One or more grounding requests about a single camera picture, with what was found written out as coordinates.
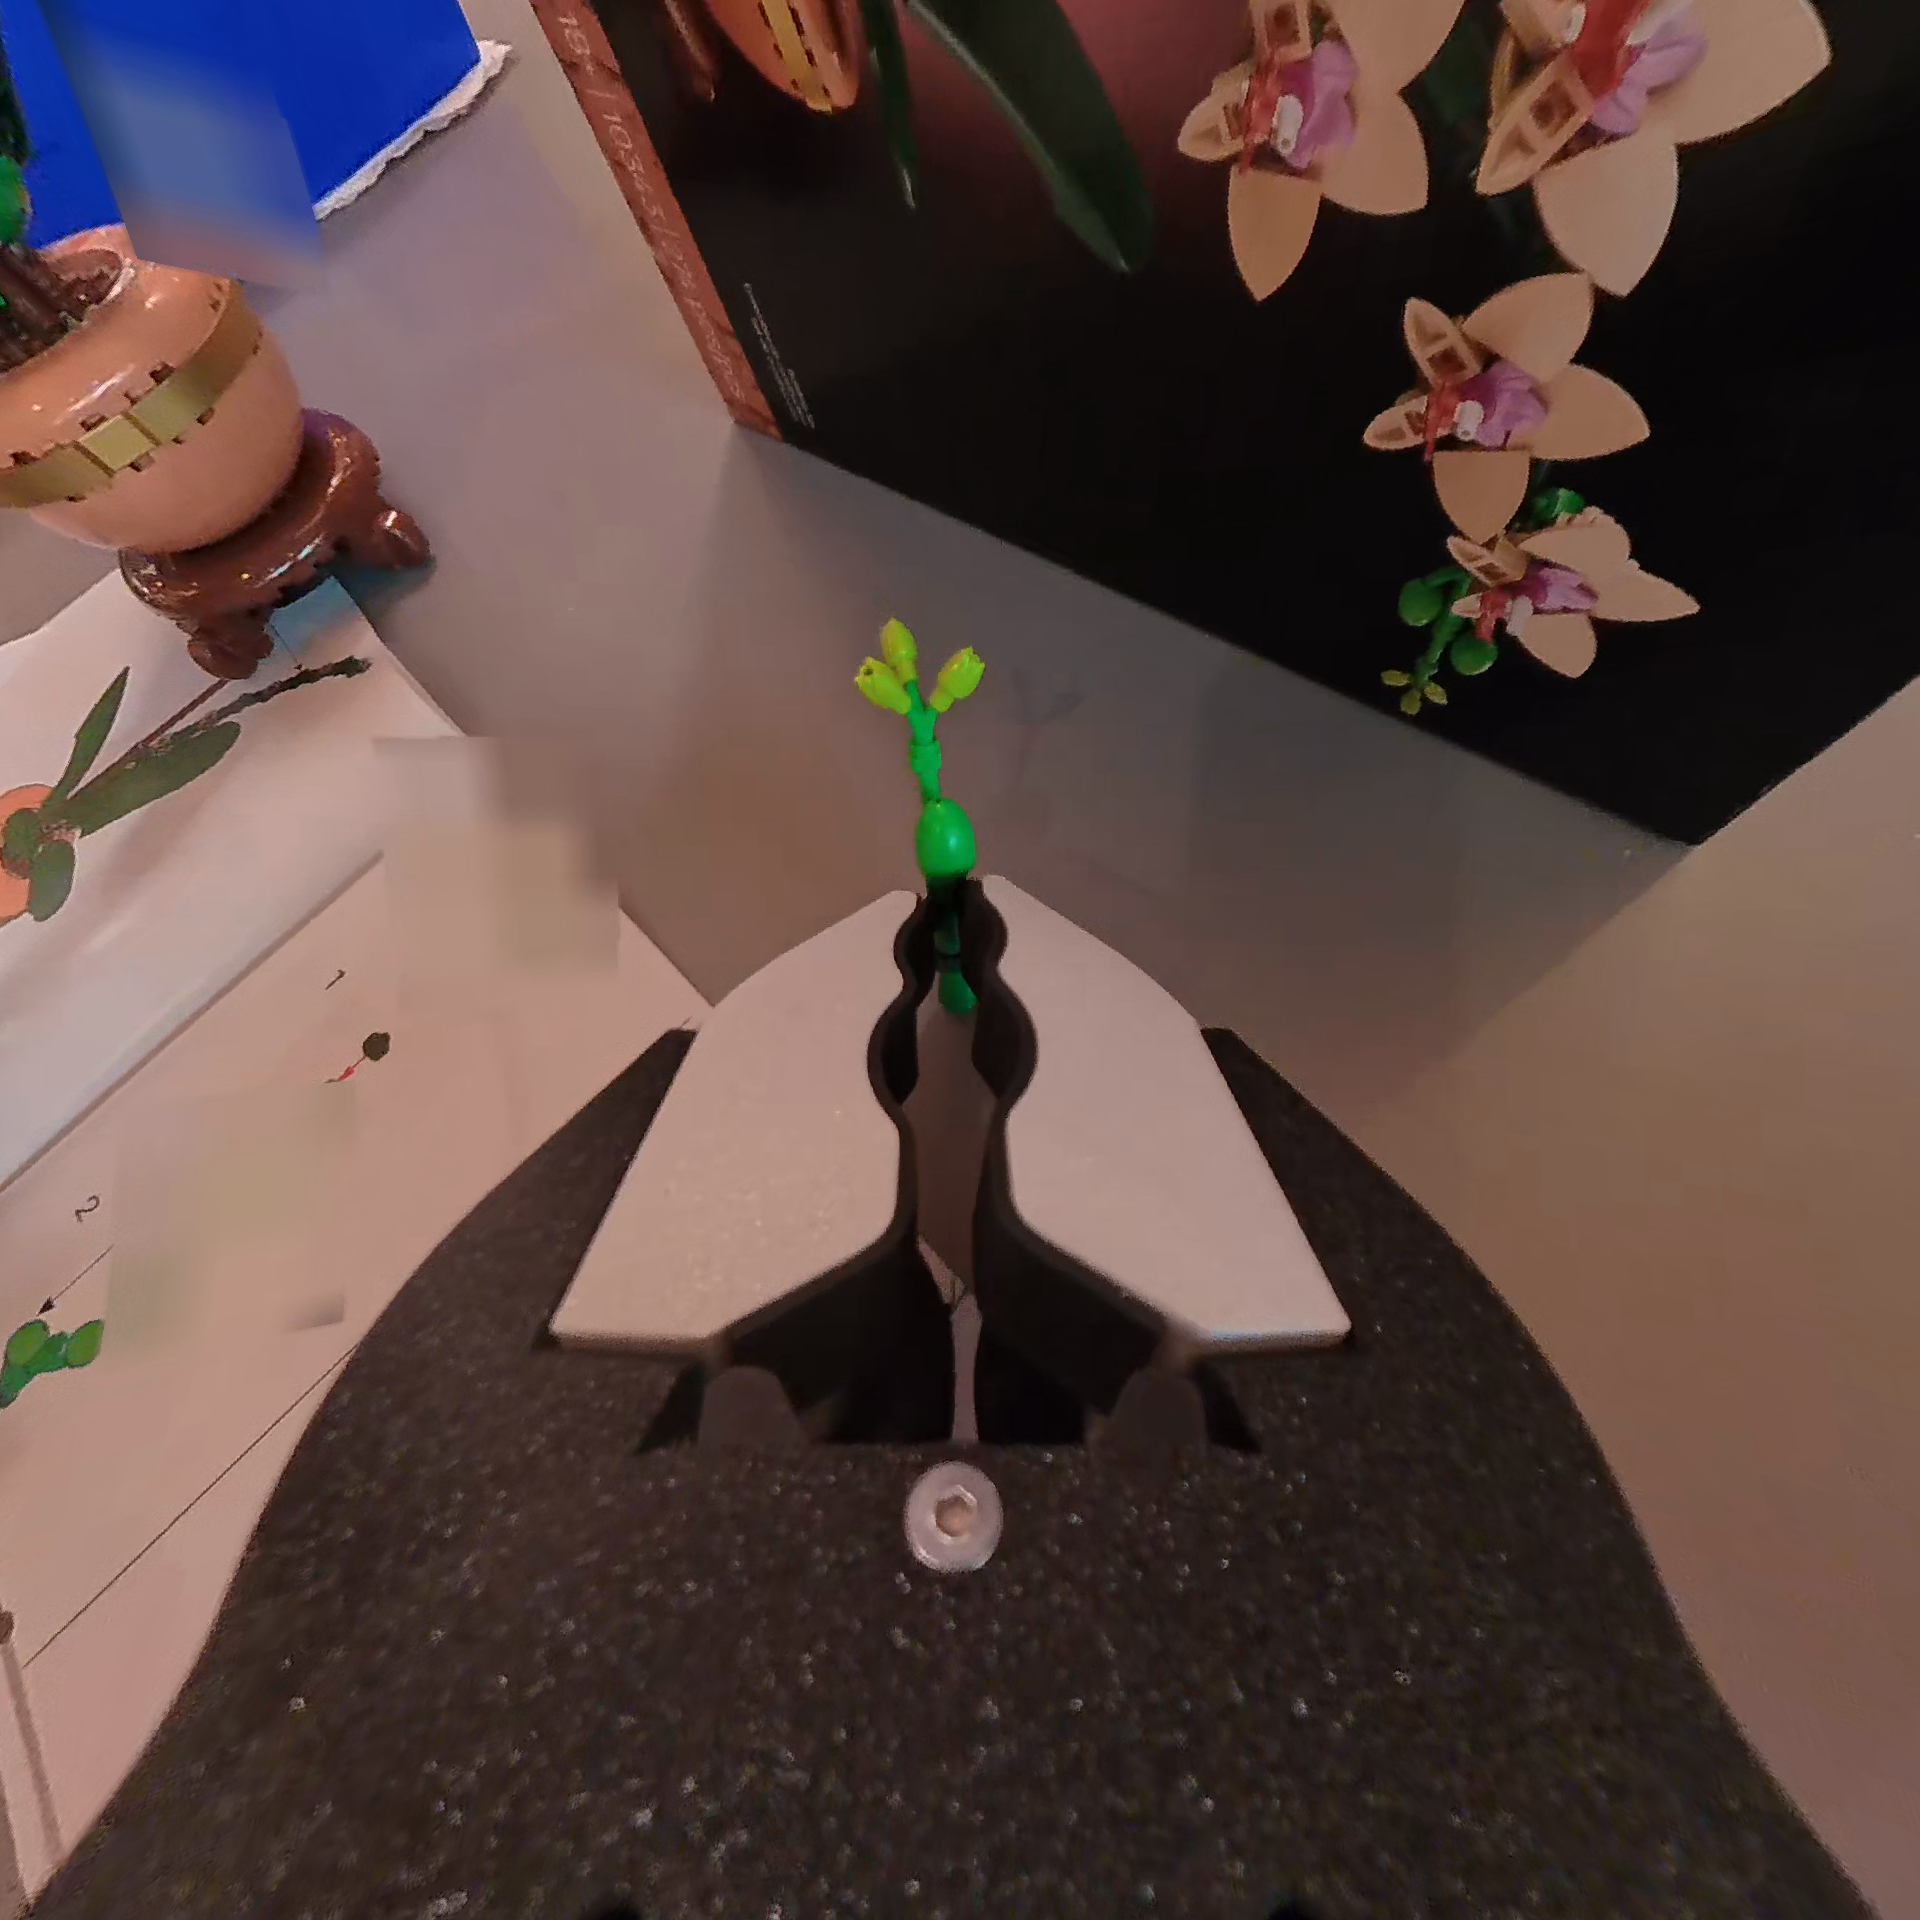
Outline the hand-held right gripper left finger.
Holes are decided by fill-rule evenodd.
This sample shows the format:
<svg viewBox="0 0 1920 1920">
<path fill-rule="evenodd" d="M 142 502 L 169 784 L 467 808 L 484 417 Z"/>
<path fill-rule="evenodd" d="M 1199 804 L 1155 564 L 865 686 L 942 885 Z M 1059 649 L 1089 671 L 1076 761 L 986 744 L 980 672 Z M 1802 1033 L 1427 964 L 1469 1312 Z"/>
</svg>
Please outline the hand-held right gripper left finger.
<svg viewBox="0 0 1920 1920">
<path fill-rule="evenodd" d="M 684 1047 L 549 1320 L 568 1351 L 757 1371 L 836 1443 L 954 1425 L 951 1308 L 921 1248 L 906 1103 L 930 904 L 887 893 L 735 988 Z"/>
</svg>

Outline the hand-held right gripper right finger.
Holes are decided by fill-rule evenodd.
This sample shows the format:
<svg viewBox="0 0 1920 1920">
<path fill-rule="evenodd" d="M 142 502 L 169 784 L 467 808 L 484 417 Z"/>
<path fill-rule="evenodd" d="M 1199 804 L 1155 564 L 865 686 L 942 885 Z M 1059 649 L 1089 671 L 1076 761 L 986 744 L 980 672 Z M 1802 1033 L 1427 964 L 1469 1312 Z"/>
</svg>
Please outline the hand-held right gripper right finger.
<svg viewBox="0 0 1920 1920">
<path fill-rule="evenodd" d="M 989 1438 L 1073 1438 L 1139 1380 L 1235 1433 L 1225 1362 L 1341 1348 L 1353 1316 L 1203 1025 L 1006 877 L 969 900 L 972 1204 Z"/>
</svg>

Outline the green toy bud stem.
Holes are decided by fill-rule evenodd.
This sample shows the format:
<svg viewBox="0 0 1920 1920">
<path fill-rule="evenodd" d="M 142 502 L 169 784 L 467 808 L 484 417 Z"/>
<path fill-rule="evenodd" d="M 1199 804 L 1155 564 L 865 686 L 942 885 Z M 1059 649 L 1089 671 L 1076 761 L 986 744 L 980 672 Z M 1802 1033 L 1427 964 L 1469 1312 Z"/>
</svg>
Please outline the green toy bud stem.
<svg viewBox="0 0 1920 1920">
<path fill-rule="evenodd" d="M 979 862 L 971 814 L 947 793 L 942 720 L 971 701 L 986 679 L 986 663 L 972 647 L 960 647 L 933 677 L 922 677 L 921 649 L 900 619 L 888 619 L 854 677 L 860 697 L 878 711 L 896 715 L 909 731 L 906 764 L 918 790 L 921 812 L 914 852 L 925 898 L 933 908 L 936 992 L 944 1013 L 960 1018 L 976 1011 L 979 997 L 963 964 L 963 888 Z"/>
</svg>

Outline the white instruction booklet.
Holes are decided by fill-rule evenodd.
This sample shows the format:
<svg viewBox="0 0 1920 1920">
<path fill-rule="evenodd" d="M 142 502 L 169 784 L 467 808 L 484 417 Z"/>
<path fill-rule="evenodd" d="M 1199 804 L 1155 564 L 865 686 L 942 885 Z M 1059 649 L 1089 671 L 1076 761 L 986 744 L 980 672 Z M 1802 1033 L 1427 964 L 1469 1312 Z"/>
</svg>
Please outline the white instruction booklet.
<svg viewBox="0 0 1920 1920">
<path fill-rule="evenodd" d="M 373 1325 L 707 1001 L 342 588 L 4 917 L 4 1915 L 105 1813 Z"/>
</svg>

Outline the orchid print toy box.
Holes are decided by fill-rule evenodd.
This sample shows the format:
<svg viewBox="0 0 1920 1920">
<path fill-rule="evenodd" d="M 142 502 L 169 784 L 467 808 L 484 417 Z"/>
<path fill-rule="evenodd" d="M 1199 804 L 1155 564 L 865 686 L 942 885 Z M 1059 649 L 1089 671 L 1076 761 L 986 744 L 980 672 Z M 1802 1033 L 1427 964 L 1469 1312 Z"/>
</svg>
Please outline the orchid print toy box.
<svg viewBox="0 0 1920 1920">
<path fill-rule="evenodd" d="M 535 12 L 768 439 L 1690 846 L 1916 680 L 1914 2 Z"/>
</svg>

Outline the brick-built orchid plant pot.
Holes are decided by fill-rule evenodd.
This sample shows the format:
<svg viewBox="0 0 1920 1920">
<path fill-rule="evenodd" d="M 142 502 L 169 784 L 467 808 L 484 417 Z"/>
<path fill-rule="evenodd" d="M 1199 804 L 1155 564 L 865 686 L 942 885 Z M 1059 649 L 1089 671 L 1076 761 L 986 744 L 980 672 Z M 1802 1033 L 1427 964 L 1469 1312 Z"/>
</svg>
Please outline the brick-built orchid plant pot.
<svg viewBox="0 0 1920 1920">
<path fill-rule="evenodd" d="M 337 564 L 432 564 L 353 420 L 305 405 L 257 284 L 320 265 L 273 5 L 37 5 L 117 222 L 34 234 L 4 58 L 4 512 L 109 551 L 217 683 Z"/>
</svg>

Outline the white paper towel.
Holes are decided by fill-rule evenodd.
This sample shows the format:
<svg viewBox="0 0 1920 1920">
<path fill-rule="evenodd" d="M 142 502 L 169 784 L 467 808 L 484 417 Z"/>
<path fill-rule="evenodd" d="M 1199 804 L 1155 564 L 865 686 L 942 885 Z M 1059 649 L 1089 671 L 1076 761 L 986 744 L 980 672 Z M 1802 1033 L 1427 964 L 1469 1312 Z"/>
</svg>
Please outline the white paper towel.
<svg viewBox="0 0 1920 1920">
<path fill-rule="evenodd" d="M 392 140 L 378 149 L 353 175 L 329 188 L 329 192 L 315 202 L 315 218 L 323 224 L 344 212 L 349 207 L 360 202 L 373 190 L 373 187 L 382 181 L 392 166 L 396 166 L 396 162 L 408 159 L 428 139 L 447 133 L 457 122 L 467 119 L 514 58 L 516 49 L 511 42 L 493 38 L 479 41 L 476 60 L 461 79 L 461 83 L 454 84 L 431 108 L 423 110 L 420 117 L 416 117 L 403 133 L 396 133 Z"/>
</svg>

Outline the large blue storage bin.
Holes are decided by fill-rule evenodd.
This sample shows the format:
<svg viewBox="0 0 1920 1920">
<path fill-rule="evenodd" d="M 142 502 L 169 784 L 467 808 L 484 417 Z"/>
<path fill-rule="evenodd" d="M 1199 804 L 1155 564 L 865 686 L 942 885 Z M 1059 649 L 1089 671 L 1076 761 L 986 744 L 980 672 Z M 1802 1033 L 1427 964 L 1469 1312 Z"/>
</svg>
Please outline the large blue storage bin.
<svg viewBox="0 0 1920 1920">
<path fill-rule="evenodd" d="M 123 229 L 145 263 L 306 284 L 317 202 L 476 42 L 457 2 L 4 5 L 4 249 Z"/>
</svg>

